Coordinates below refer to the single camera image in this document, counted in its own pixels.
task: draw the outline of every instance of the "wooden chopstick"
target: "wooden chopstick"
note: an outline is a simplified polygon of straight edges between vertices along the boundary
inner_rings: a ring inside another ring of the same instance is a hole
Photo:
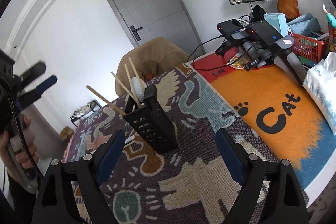
[[[134,66],[134,64],[133,64],[133,62],[132,62],[132,59],[129,57],[128,60],[129,60],[129,62],[131,63],[131,67],[132,67],[132,69],[133,69],[133,71],[134,71],[134,74],[135,74],[135,76],[137,77],[137,79],[138,79],[138,81],[139,81],[139,85],[140,85],[141,88],[142,88],[142,92],[144,93],[144,92],[145,92],[145,88],[146,88],[146,86],[143,86],[143,82],[142,82],[141,79],[140,79],[140,76],[139,76],[139,74],[138,74],[138,72],[137,72],[137,70],[136,70],[136,68],[135,68],[135,66]]]
[[[132,130],[128,137],[131,137],[135,133],[135,130]]]
[[[141,108],[139,99],[138,99],[138,97],[137,97],[137,94],[135,93],[134,86],[133,86],[131,77],[130,77],[130,75],[129,75],[129,71],[128,71],[127,64],[125,64],[125,70],[126,70],[126,74],[127,74],[127,78],[128,78],[129,84],[130,84],[130,86],[131,86],[131,92],[132,92],[132,94],[133,94],[133,97],[135,98],[135,102],[136,102],[136,104],[138,105],[138,108]]]
[[[114,78],[118,81],[118,83],[123,87],[123,89],[130,95],[130,97],[133,98],[133,100],[135,101],[135,98],[133,96],[133,94],[128,90],[127,87],[125,87],[125,85],[120,81],[120,79],[114,74],[114,72],[111,72],[112,75],[114,76]]]
[[[119,112],[121,115],[126,115],[126,113],[124,111],[122,111],[119,107],[117,107],[116,105],[112,104],[108,99],[106,99],[105,97],[103,97],[102,95],[100,95],[98,92],[96,92],[92,87],[90,87],[89,85],[86,86],[86,88],[91,91],[94,95],[98,96],[101,100],[103,100],[105,103],[107,103],[112,109],[114,109],[115,111]]]
[[[124,149],[127,148],[127,147],[129,147],[130,145],[132,145],[134,143],[135,143],[135,141],[131,141],[130,143],[128,143],[127,145],[124,146]]]

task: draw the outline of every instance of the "finger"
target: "finger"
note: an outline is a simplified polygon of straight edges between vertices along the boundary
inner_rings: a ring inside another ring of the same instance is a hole
[[[37,147],[34,144],[30,145],[28,149],[32,155],[34,155],[37,151]],[[21,151],[19,154],[15,155],[15,159],[18,163],[23,163],[28,160],[28,156],[25,151]]]
[[[39,161],[39,156],[36,155],[36,154],[34,154],[34,155],[33,155],[33,160],[34,160],[34,162],[38,162],[38,161]],[[21,165],[22,165],[22,168],[24,168],[24,169],[33,167],[33,166],[32,166],[32,163],[30,162],[30,160],[26,160],[26,161],[23,162]]]
[[[8,132],[5,130],[3,134],[0,135],[0,150],[5,150],[9,143]]]
[[[35,134],[29,128],[26,128],[23,131],[23,135],[25,137],[26,144],[29,147],[35,140]],[[12,148],[13,148],[14,152],[23,149],[21,139],[20,139],[19,135],[15,135],[13,138],[11,138],[10,142],[11,142],[11,145],[12,145]]]
[[[29,116],[23,116],[23,121],[25,122],[27,127],[30,126],[30,124],[32,123]]]

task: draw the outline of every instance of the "door handle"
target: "door handle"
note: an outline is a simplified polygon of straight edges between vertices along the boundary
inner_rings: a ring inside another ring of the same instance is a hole
[[[129,28],[131,29],[132,33],[134,34],[135,39],[136,39],[137,41],[140,41],[141,38],[140,38],[140,36],[139,36],[139,34],[138,34],[138,31],[141,30],[141,29],[143,29],[143,27],[140,27],[140,28],[137,28],[137,29],[136,29],[136,28],[134,28],[134,25],[132,25],[132,26],[130,26]]]

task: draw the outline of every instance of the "sticker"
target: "sticker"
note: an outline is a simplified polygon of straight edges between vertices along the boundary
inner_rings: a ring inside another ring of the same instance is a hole
[[[291,42],[289,39],[285,39],[285,40],[284,40],[284,43],[285,43],[285,44],[293,44],[293,42]]]

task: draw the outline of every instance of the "black cable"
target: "black cable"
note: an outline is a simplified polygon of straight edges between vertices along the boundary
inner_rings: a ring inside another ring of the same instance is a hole
[[[6,166],[3,166],[3,183],[2,183],[2,192],[5,190],[5,181],[6,181]]]
[[[243,19],[244,17],[248,17],[251,20],[251,17],[249,15],[243,15],[239,19]]]
[[[11,89],[10,85],[7,83],[7,81],[5,80],[5,78],[3,78],[2,76],[0,76],[0,86],[4,89],[4,91],[7,95],[7,100],[8,100],[8,103],[9,103],[9,106],[10,106],[10,109],[11,109],[11,112],[12,112],[12,116],[13,116],[13,119],[14,119],[14,124],[15,124],[15,128],[13,128],[13,129],[16,130],[16,133],[19,135],[22,147],[23,147],[24,151],[26,152],[26,154],[28,156],[28,159],[31,162],[31,165],[35,169],[37,175],[41,179],[43,179],[43,174],[41,173],[40,169],[37,167],[37,165],[36,165],[36,163],[33,159],[33,156],[31,155],[31,153],[28,149],[25,137],[23,135],[21,125],[20,125],[20,120],[19,120],[19,117],[17,115],[16,106],[14,104],[14,99],[13,99],[14,96],[13,96],[12,89]]]
[[[197,69],[197,68],[194,67],[194,60],[195,60],[195,59],[193,60],[193,64],[192,64],[192,66],[193,66],[193,68],[194,68],[195,70],[200,70],[200,71],[211,71],[211,70],[214,70],[214,69],[226,68],[226,67],[229,67],[229,66],[233,65],[234,63],[238,62],[240,59],[243,58],[243,56],[244,56],[245,54],[247,54],[247,52],[248,52],[250,49],[252,49],[254,46],[259,45],[259,44],[260,44],[260,42],[257,42],[256,44],[254,44],[254,45],[252,45],[251,47],[249,47],[249,48],[246,50],[246,52],[244,52],[240,57],[238,57],[238,58],[237,58],[236,60],[234,60],[233,62],[231,62],[231,63],[229,63],[229,64],[226,64],[226,65],[223,65],[223,66],[220,66],[220,67],[217,67],[217,68],[212,68],[212,69]]]
[[[206,43],[208,43],[208,42],[210,42],[210,41],[212,41],[212,40],[215,40],[215,39],[217,39],[217,38],[221,38],[221,37],[224,37],[224,34],[220,35],[219,37],[212,38],[212,39],[210,39],[210,40],[208,40],[208,41],[205,41],[204,43],[198,45],[198,46],[196,47],[196,49],[192,52],[192,54],[189,55],[189,57],[188,57],[188,59],[187,59],[187,62],[189,61],[189,58],[191,58],[191,56],[194,54],[194,52],[195,52],[200,46],[202,46],[202,45],[204,45],[204,44],[206,44]]]

